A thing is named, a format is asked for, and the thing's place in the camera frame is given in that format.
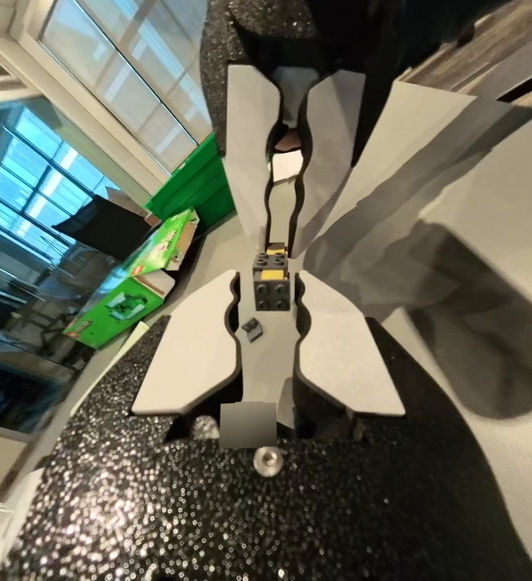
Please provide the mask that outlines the glass partition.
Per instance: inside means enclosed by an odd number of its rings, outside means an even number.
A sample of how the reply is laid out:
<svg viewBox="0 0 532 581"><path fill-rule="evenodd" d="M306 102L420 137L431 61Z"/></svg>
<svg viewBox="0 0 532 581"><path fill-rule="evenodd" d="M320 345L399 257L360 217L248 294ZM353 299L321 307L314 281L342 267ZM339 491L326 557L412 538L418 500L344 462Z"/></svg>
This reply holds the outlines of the glass partition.
<svg viewBox="0 0 532 581"><path fill-rule="evenodd" d="M116 185L40 116L0 104L0 415L74 379L90 348L62 331L118 260L57 231Z"/></svg>

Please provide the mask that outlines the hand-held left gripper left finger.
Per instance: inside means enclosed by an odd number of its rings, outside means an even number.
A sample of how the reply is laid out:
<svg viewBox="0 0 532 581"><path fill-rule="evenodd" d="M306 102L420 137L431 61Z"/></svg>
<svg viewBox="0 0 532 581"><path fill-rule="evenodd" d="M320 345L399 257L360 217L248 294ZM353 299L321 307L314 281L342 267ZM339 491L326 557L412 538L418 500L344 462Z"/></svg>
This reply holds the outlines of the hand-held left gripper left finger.
<svg viewBox="0 0 532 581"><path fill-rule="evenodd" d="M172 311L132 405L134 414L186 414L241 373L240 273L225 271Z"/></svg>

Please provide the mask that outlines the green cardboard toy box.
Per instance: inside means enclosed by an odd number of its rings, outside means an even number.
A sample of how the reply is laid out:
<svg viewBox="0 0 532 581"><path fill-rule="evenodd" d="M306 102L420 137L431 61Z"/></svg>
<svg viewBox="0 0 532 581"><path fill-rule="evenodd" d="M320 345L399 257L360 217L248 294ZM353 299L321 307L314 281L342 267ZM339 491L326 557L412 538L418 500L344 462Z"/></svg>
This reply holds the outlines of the green cardboard toy box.
<svg viewBox="0 0 532 581"><path fill-rule="evenodd" d="M199 221L192 207L164 221L113 269L63 335L98 349L162 306L176 285Z"/></svg>

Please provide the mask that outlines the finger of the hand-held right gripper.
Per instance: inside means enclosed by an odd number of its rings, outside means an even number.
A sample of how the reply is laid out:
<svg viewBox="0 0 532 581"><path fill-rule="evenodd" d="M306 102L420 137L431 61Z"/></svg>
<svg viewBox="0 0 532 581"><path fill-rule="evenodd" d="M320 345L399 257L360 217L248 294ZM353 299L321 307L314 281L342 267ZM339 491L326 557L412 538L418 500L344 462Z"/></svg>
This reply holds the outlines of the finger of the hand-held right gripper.
<svg viewBox="0 0 532 581"><path fill-rule="evenodd" d="M226 177L241 226L255 249L265 249L272 187L269 140L280 119L281 94L258 69L227 69Z"/></svg>
<svg viewBox="0 0 532 581"><path fill-rule="evenodd" d="M295 182L290 219L290 257L314 241L352 172L366 76L337 71L313 85L299 112L303 164Z"/></svg>

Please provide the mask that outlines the yellow and dark grey brick assembly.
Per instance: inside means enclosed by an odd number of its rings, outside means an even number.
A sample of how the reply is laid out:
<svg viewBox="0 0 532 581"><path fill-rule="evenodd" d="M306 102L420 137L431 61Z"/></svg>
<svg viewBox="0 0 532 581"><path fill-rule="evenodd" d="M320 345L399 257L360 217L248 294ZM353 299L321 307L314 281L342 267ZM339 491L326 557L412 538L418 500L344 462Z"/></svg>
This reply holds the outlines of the yellow and dark grey brick assembly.
<svg viewBox="0 0 532 581"><path fill-rule="evenodd" d="M257 311L290 311L289 256L283 242L270 243L255 256L253 287Z"/></svg>

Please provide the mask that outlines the white framed window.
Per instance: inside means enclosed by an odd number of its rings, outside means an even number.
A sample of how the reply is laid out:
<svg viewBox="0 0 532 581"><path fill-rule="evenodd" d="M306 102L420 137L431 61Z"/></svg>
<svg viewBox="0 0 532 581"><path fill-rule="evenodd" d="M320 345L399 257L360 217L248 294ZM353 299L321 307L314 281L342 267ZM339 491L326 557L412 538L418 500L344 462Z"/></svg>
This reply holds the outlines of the white framed window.
<svg viewBox="0 0 532 581"><path fill-rule="evenodd" d="M0 1L0 66L144 205L211 132L198 68L206 12L207 1Z"/></svg>

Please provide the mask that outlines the green plastic bin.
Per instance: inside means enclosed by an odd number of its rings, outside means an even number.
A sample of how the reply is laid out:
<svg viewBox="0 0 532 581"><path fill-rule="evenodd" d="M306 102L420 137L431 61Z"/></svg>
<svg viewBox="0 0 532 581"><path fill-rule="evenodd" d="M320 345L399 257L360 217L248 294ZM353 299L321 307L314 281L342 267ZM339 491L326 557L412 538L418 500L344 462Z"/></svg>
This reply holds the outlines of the green plastic bin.
<svg viewBox="0 0 532 581"><path fill-rule="evenodd" d="M146 209L162 221L190 208L196 211L202 231L235 212L214 134L183 161L146 204Z"/></svg>

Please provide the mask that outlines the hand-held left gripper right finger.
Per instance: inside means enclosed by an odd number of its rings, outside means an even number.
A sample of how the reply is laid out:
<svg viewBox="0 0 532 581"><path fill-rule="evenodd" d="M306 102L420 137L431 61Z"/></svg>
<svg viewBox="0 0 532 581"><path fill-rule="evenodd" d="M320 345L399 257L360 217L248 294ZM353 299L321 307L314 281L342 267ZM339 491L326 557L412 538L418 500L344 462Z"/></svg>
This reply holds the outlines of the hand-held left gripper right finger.
<svg viewBox="0 0 532 581"><path fill-rule="evenodd" d="M366 318L356 305L307 271L296 278L300 330L297 377L355 414L404 416L405 407Z"/></svg>

